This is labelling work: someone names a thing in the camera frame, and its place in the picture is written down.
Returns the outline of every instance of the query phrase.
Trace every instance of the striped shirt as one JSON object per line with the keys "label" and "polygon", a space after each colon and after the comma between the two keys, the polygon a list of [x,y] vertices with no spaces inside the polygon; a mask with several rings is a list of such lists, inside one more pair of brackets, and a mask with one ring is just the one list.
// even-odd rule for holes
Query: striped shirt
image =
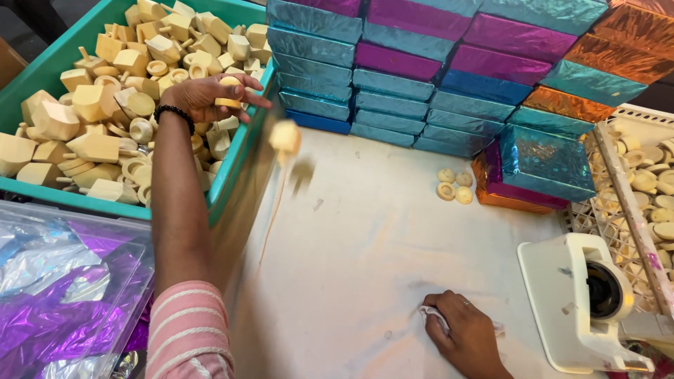
{"label": "striped shirt", "polygon": [[233,379],[227,312],[212,284],[172,286],[152,306],[146,379]]}

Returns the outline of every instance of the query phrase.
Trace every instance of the foil-wrapped box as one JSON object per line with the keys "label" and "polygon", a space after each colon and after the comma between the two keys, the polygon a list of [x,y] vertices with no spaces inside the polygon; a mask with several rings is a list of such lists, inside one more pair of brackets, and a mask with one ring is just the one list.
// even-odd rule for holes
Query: foil-wrapped box
{"label": "foil-wrapped box", "polygon": [[540,206],[537,204],[511,199],[497,194],[490,194],[487,192],[487,163],[485,162],[484,152],[478,154],[470,166],[472,167],[472,172],[475,174],[477,183],[475,186],[475,196],[477,197],[477,201],[480,202],[480,204],[499,206],[501,208],[514,210],[523,210],[524,212],[538,214],[550,214],[554,211],[554,209],[548,208],[546,206]]}
{"label": "foil-wrapped box", "polygon": [[468,30],[472,18],[409,0],[371,0],[367,20],[377,25],[458,41]]}
{"label": "foil-wrapped box", "polygon": [[648,87],[566,59],[559,61],[541,84],[609,107],[630,101]]}
{"label": "foil-wrapped box", "polygon": [[522,105],[587,122],[602,121],[616,110],[615,107],[546,86],[537,86]]}
{"label": "foil-wrapped box", "polygon": [[292,119],[297,125],[310,127],[311,129],[322,130],[324,132],[348,135],[351,131],[351,124],[348,122],[333,120],[317,115],[310,115],[308,113],[297,112],[291,109],[286,109],[286,118]]}
{"label": "foil-wrapped box", "polygon": [[505,184],[573,202],[596,195],[580,142],[516,125],[508,125],[499,139]]}
{"label": "foil-wrapped box", "polygon": [[270,26],[267,41],[276,53],[351,68],[356,45]]}
{"label": "foil-wrapped box", "polygon": [[603,0],[484,0],[480,11],[579,36],[607,8]]}
{"label": "foil-wrapped box", "polygon": [[356,88],[392,94],[413,100],[428,100],[435,88],[433,84],[401,78],[368,69],[353,70],[353,85]]}
{"label": "foil-wrapped box", "polygon": [[506,122],[575,139],[594,129],[594,124],[591,122],[521,105],[515,109]]}
{"label": "foil-wrapped box", "polygon": [[421,132],[419,137],[443,142],[445,144],[461,145],[463,149],[462,151],[470,152],[469,155],[471,156],[474,156],[478,152],[484,150],[492,141],[494,141],[494,138],[480,136],[479,134],[463,132],[461,130],[449,129],[447,127],[440,127],[430,124],[424,127],[423,132]]}
{"label": "foil-wrapped box", "polygon": [[442,63],[432,59],[366,42],[359,42],[356,47],[356,64],[422,82],[428,82],[442,66]]}
{"label": "foil-wrapped box", "polygon": [[349,43],[357,43],[363,33],[363,20],[283,0],[267,2],[269,25],[298,30]]}
{"label": "foil-wrapped box", "polygon": [[491,121],[505,121],[515,106],[453,90],[438,90],[431,108]]}
{"label": "foil-wrapped box", "polygon": [[489,194],[530,202],[553,209],[564,209],[570,203],[569,200],[504,184],[503,173],[501,172],[501,150],[498,143],[491,144],[485,149],[485,163],[487,165],[485,189]]}
{"label": "foil-wrapped box", "polygon": [[461,0],[461,1],[447,1],[447,0],[411,0],[415,3],[428,5],[429,7],[438,8],[443,11],[456,13],[464,17],[473,17],[477,9],[482,4],[482,0]]}
{"label": "foil-wrapped box", "polygon": [[520,104],[532,89],[531,86],[457,69],[448,70],[440,86],[510,105]]}
{"label": "foil-wrapped box", "polygon": [[351,116],[351,110],[347,103],[338,103],[326,98],[299,94],[288,90],[279,92],[278,97],[281,105],[294,111],[338,121],[346,121]]}
{"label": "foil-wrapped box", "polygon": [[674,3],[670,0],[611,0],[593,27],[595,35],[674,60]]}
{"label": "foil-wrapped box", "polygon": [[356,111],[356,117],[354,117],[353,122],[365,126],[413,135],[421,133],[423,127],[426,126],[426,123],[422,121],[409,119],[402,116],[389,115],[386,113],[368,111],[367,109],[359,109]]}
{"label": "foil-wrapped box", "polygon": [[333,86],[347,87],[351,84],[353,71],[348,68],[280,53],[272,53],[272,55],[274,65],[278,67],[279,72],[311,80],[321,80]]}
{"label": "foil-wrapped box", "polygon": [[471,144],[471,139],[475,138],[478,138],[481,141],[481,138],[484,137],[454,131],[454,139],[451,139],[449,142],[440,142],[424,138],[422,135],[420,138],[417,138],[417,141],[412,145],[412,148],[436,152],[438,154],[460,156],[462,158],[473,158],[480,152],[476,146]]}
{"label": "foil-wrapped box", "polygon": [[454,41],[444,38],[371,24],[367,21],[363,27],[363,40],[441,62],[447,59],[454,46]]}
{"label": "foil-wrapped box", "polygon": [[351,87],[333,86],[323,80],[303,78],[284,72],[278,73],[278,83],[281,88],[287,88],[294,92],[300,92],[312,96],[326,98],[328,100],[347,103],[351,99]]}
{"label": "foil-wrapped box", "polygon": [[494,138],[504,127],[502,123],[496,121],[477,119],[457,113],[440,111],[439,109],[431,109],[426,122],[430,125],[448,127],[489,138]]}
{"label": "foil-wrapped box", "polygon": [[471,45],[459,46],[450,63],[450,69],[507,80],[525,86],[536,84],[551,68],[552,65],[548,62]]}
{"label": "foil-wrapped box", "polygon": [[428,112],[428,103],[361,90],[356,95],[356,108],[422,120]]}
{"label": "foil-wrapped box", "polygon": [[353,123],[351,125],[351,135],[367,138],[368,140],[386,142],[387,144],[403,148],[411,147],[415,142],[415,137],[411,134],[393,132],[392,130],[380,129],[360,123]]}
{"label": "foil-wrapped box", "polygon": [[564,59],[643,84],[674,71],[674,61],[592,34],[580,37]]}
{"label": "foil-wrapped box", "polygon": [[361,0],[290,0],[293,3],[306,5],[337,13],[347,17],[358,17]]}
{"label": "foil-wrapped box", "polygon": [[478,13],[463,41],[472,45],[557,63],[578,37]]}

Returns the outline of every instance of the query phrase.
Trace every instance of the teal plastic bin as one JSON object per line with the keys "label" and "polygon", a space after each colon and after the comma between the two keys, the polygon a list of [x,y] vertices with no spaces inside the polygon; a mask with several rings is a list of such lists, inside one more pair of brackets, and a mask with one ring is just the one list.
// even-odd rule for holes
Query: teal plastic bin
{"label": "teal plastic bin", "polygon": [[[210,11],[231,26],[265,23],[265,8],[246,1],[183,0],[183,2],[197,12]],[[94,54],[96,37],[98,33],[104,32],[103,25],[112,23],[126,25],[124,11],[135,3],[135,0],[102,0],[9,83],[0,92],[0,107],[3,109],[0,132],[14,135],[19,122],[23,121],[21,102],[35,92],[46,90],[55,98],[65,94],[67,91],[60,81],[61,72],[73,69],[73,62],[82,58],[78,47],[84,46],[89,54]],[[168,0],[166,4],[172,5],[172,1]],[[264,86],[261,92],[265,96],[276,91],[270,88],[274,83],[273,77],[274,68],[270,61],[260,80]],[[250,106],[247,113],[251,116],[251,123],[249,125],[242,123],[239,126],[211,190],[205,193],[211,225],[222,214],[239,176],[241,165],[262,128],[267,112],[265,109]],[[150,210],[147,208],[89,198],[6,177],[0,177],[0,190],[111,215],[150,220]]]}

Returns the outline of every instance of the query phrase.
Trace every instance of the purple foil-wrapped box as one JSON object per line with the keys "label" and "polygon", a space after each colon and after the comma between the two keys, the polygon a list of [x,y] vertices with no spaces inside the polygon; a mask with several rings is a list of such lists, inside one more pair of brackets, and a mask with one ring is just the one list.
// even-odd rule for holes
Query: purple foil-wrapped box
{"label": "purple foil-wrapped box", "polygon": [[578,37],[479,13],[463,39],[473,45],[557,63]]}
{"label": "purple foil-wrapped box", "polygon": [[360,42],[356,46],[356,65],[428,82],[442,64],[401,51]]}
{"label": "purple foil-wrapped box", "polygon": [[485,149],[485,161],[487,162],[487,192],[511,199],[521,200],[546,206],[552,209],[564,209],[569,205],[568,200],[545,195],[540,192],[503,184],[501,174],[501,151],[498,142],[489,145]]}
{"label": "purple foil-wrapped box", "polygon": [[347,17],[358,17],[361,0],[286,0]]}
{"label": "purple foil-wrapped box", "polygon": [[461,45],[454,55],[450,68],[533,86],[545,78],[552,65],[477,46]]}
{"label": "purple foil-wrapped box", "polygon": [[472,18],[409,0],[372,0],[367,21],[372,24],[408,30],[458,41],[468,30]]}

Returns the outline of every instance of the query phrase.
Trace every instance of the hand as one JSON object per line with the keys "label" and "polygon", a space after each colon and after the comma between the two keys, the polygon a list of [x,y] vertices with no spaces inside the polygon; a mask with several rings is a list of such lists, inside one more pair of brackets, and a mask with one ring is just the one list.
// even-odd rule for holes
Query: hand
{"label": "hand", "polygon": [[426,332],[440,353],[468,379],[513,379],[499,357],[491,319],[452,291],[428,295],[423,305],[436,307],[450,326],[445,335],[437,316],[429,315]]}
{"label": "hand", "polygon": [[[225,76],[234,76],[243,85],[223,86],[219,81]],[[168,87],[162,95],[160,104],[174,105],[184,110],[194,123],[220,121],[232,115],[245,123],[249,123],[251,118],[243,109],[228,109],[215,105],[215,99],[218,97],[239,98],[243,94],[242,103],[267,109],[272,108],[272,103],[269,100],[246,91],[245,87],[258,91],[264,89],[256,79],[245,74],[217,74],[203,79],[185,80]]]}

